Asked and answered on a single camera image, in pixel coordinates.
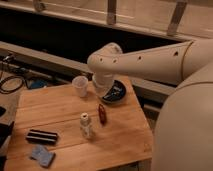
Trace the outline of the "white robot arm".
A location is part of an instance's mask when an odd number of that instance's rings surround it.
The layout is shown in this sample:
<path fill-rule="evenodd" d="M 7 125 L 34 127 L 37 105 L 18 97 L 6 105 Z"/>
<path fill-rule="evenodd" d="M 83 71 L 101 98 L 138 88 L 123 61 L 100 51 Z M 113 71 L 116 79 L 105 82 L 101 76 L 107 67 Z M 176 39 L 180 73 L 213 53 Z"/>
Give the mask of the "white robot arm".
<path fill-rule="evenodd" d="M 151 171 L 213 171 L 213 39 L 124 53 L 108 43 L 87 59 L 103 96 L 116 75 L 166 95 L 153 136 Z"/>

